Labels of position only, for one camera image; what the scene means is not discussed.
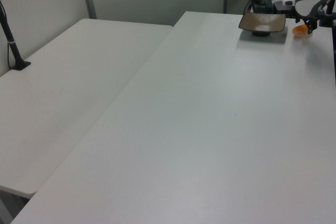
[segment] white tabletop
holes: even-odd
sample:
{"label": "white tabletop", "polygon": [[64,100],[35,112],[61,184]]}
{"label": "white tabletop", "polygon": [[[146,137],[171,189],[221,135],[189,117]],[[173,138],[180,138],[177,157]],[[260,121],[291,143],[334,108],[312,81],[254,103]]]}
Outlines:
{"label": "white tabletop", "polygon": [[186,13],[13,224],[336,223],[331,31],[240,19]]}
{"label": "white tabletop", "polygon": [[0,78],[0,190],[30,198],[172,27],[84,19]]}

